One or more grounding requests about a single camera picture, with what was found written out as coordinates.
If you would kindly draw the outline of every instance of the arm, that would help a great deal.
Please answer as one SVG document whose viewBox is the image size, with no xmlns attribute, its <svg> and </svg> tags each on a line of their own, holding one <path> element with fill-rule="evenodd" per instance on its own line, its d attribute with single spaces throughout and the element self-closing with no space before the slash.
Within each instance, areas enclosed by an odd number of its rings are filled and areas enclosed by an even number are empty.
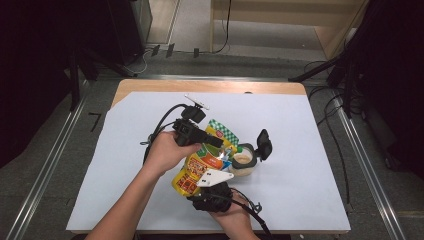
<svg viewBox="0 0 424 240">
<path fill-rule="evenodd" d="M 239 193 L 233 191 L 233 199 L 237 202 L 247 205 L 246 199 L 242 198 Z M 231 240 L 258 240 L 259 238 L 253 233 L 252 224 L 250 222 L 249 213 L 242 207 L 232 203 L 226 212 L 209 213 L 215 221 L 221 225 L 225 234 Z"/>
<path fill-rule="evenodd" d="M 179 147 L 175 137 L 174 132 L 156 137 L 144 166 L 86 239 L 132 239 L 159 178 L 200 149 L 200 144 Z"/>
</svg>

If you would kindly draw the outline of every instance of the black wall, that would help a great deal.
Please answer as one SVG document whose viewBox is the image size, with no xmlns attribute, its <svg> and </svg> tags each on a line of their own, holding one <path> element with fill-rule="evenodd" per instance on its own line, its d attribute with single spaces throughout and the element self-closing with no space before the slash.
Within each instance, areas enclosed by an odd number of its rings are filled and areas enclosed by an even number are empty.
<svg viewBox="0 0 424 240">
<path fill-rule="evenodd" d="M 382 2 L 358 49 L 358 86 L 395 136 L 385 150 L 424 178 L 424 1 Z"/>
</svg>

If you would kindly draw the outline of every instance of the white table surface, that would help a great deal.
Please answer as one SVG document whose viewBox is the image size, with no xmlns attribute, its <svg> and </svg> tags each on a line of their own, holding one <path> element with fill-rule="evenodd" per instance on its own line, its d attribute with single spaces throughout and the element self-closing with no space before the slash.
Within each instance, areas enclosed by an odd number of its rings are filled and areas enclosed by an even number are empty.
<svg viewBox="0 0 424 240">
<path fill-rule="evenodd" d="M 260 212 L 274 233 L 346 233 L 350 225 L 306 95 L 190 93 L 210 106 L 199 124 L 210 119 L 229 128 L 240 143 L 251 143 L 267 129 L 270 157 L 253 173 L 228 181 L 260 202 Z M 87 170 L 67 230 L 90 231 L 116 202 L 142 167 L 145 141 L 174 105 L 191 104 L 184 93 L 133 92 L 107 114 L 93 160 Z M 175 110 L 164 123 L 180 117 Z M 158 182 L 137 226 L 145 232 L 222 232 L 220 226 L 180 196 L 171 180 L 181 168 Z M 261 230 L 252 218 L 254 230 Z"/>
</svg>

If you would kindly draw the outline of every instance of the black cable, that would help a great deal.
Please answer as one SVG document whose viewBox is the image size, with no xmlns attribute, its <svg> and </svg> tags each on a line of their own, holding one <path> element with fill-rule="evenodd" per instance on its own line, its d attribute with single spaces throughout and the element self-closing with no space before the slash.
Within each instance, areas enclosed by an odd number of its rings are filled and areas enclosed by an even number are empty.
<svg viewBox="0 0 424 240">
<path fill-rule="evenodd" d="M 269 239 L 274 239 L 271 231 L 269 231 L 268 226 L 266 225 L 265 221 L 259 217 L 259 215 L 252 209 L 250 209 L 248 206 L 246 206 L 245 204 L 238 202 L 232 198 L 227 198 L 227 197 L 223 197 L 220 195 L 216 195 L 216 194 L 211 194 L 211 193 L 206 193 L 206 194 L 202 194 L 203 197 L 216 197 L 216 198 L 220 198 L 220 199 L 224 199 L 226 201 L 231 201 L 237 205 L 239 205 L 240 207 L 242 207 L 246 212 L 248 212 L 253 218 L 256 219 L 256 221 L 258 221 L 259 225 L 261 225 L 262 229 L 264 230 L 265 234 L 269 237 Z"/>
<path fill-rule="evenodd" d="M 213 52 L 201 51 L 199 53 L 201 53 L 201 54 L 217 54 L 217 53 L 220 53 L 227 46 L 228 37 L 229 37 L 229 31 L 228 30 L 229 30 L 229 25 L 230 25 L 230 15 L 231 15 L 231 0 L 229 2 L 229 5 L 228 5 L 227 30 L 225 31 L 225 33 L 226 33 L 225 35 L 226 36 L 225 36 L 225 43 L 224 43 L 224 45 L 221 47 L 221 49 L 219 49 L 217 51 L 213 51 Z M 193 54 L 192 52 L 186 52 L 186 51 L 173 51 L 173 52 Z"/>
<path fill-rule="evenodd" d="M 238 194 L 240 194 L 250 205 L 250 207 L 256 212 L 259 213 L 260 211 L 262 211 L 262 206 L 260 203 L 258 203 L 258 205 L 255 205 L 255 203 L 253 203 L 246 195 L 244 195 L 242 192 L 240 192 L 239 190 L 235 189 L 235 188 L 230 188 L 231 190 L 236 191 Z"/>
<path fill-rule="evenodd" d="M 311 98 L 312 98 L 312 96 L 315 94 L 315 93 L 317 93 L 317 92 L 319 92 L 319 91 L 322 91 L 322 90 L 324 90 L 324 89 L 337 89 L 337 90 L 343 90 L 344 91 L 344 89 L 343 88 L 332 88 L 332 87 L 330 87 L 330 86 L 318 86 L 318 87 L 315 87 L 315 88 L 313 88 L 312 90 L 311 90 L 311 92 L 309 93 L 309 95 L 308 95 L 308 100 L 310 101 L 311 100 Z"/>
<path fill-rule="evenodd" d="M 230 0 L 230 2 L 229 2 L 229 4 L 228 4 L 227 31 L 226 31 L 225 43 L 224 43 L 224 45 L 221 47 L 221 49 L 219 49 L 218 51 L 214 51 L 214 52 L 212 52 L 213 54 L 220 53 L 220 52 L 221 52 L 221 51 L 225 48 L 225 46 L 227 46 L 227 42 L 228 42 L 228 35 L 229 35 L 229 25 L 230 25 L 230 15 L 231 15 L 231 0 Z"/>
<path fill-rule="evenodd" d="M 325 118 L 331 117 L 337 113 L 337 111 L 342 108 L 342 106 L 334 107 L 325 117 L 323 117 L 320 121 L 317 122 L 317 126 L 321 125 L 325 121 Z"/>
<path fill-rule="evenodd" d="M 330 123 L 329 123 L 329 121 L 328 121 L 328 116 L 327 116 L 327 108 L 328 108 L 328 106 L 330 105 L 330 103 L 331 103 L 334 99 L 336 99 L 336 98 L 340 97 L 341 95 L 342 95 L 342 94 L 339 94 L 339 95 L 334 96 L 333 98 L 331 98 L 331 99 L 328 101 L 327 105 L 325 105 L 325 108 L 324 108 L 324 116 L 325 116 L 325 117 L 324 117 L 324 118 L 325 118 L 325 122 L 326 122 L 326 124 L 327 124 L 328 130 L 330 131 L 330 134 L 331 134 L 331 136 L 333 137 L 333 140 L 334 140 L 334 142 L 335 142 L 335 144 L 336 144 L 336 147 L 337 147 L 337 150 L 338 150 L 338 153 L 339 153 L 339 156 L 340 156 L 340 161 L 341 161 L 341 163 L 342 163 L 343 175 L 344 175 L 344 180 L 345 180 L 345 185 L 346 185 L 346 205 L 350 205 L 349 180 L 348 180 L 348 178 L 347 178 L 347 172 L 346 172 L 346 164 L 345 164 L 345 160 L 344 160 L 344 157 L 343 157 L 343 154 L 342 154 L 342 150 L 340 149 L 339 142 L 337 141 L 336 136 L 334 135 L 333 129 L 332 129 L 332 128 L 331 128 L 331 126 L 330 126 Z"/>
<path fill-rule="evenodd" d="M 179 107 L 184 107 L 186 108 L 187 105 L 186 104 L 177 104 L 175 106 L 173 106 L 171 109 L 168 110 L 168 112 L 165 113 L 165 115 L 163 115 L 162 119 L 159 121 L 158 125 L 155 128 L 155 131 L 153 131 L 152 134 L 150 134 L 149 139 L 148 139 L 148 146 L 146 148 L 146 151 L 144 152 L 144 158 L 143 158 L 143 164 L 146 161 L 147 156 L 149 155 L 149 151 L 150 151 L 150 147 L 152 146 L 153 141 L 155 141 L 155 138 L 157 137 L 157 135 L 159 134 L 160 131 L 162 131 L 164 129 L 164 127 L 161 128 L 162 123 L 165 121 L 165 119 L 168 117 L 168 115 L 174 111 L 175 109 L 179 108 Z"/>
</svg>

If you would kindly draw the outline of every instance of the colorful package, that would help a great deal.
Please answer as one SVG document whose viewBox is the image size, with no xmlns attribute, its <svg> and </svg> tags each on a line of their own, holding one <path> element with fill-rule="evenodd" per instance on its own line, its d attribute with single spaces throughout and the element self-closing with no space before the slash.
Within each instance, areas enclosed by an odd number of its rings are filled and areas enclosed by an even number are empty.
<svg viewBox="0 0 424 240">
<path fill-rule="evenodd" d="M 184 167 L 172 180 L 172 186 L 181 195 L 188 197 L 200 191 L 197 181 L 208 170 L 222 170 L 231 164 L 234 153 L 237 152 L 239 139 L 223 124 L 212 119 L 205 130 L 207 133 L 223 140 L 221 148 L 202 144 L 202 148 L 188 156 Z"/>
</svg>

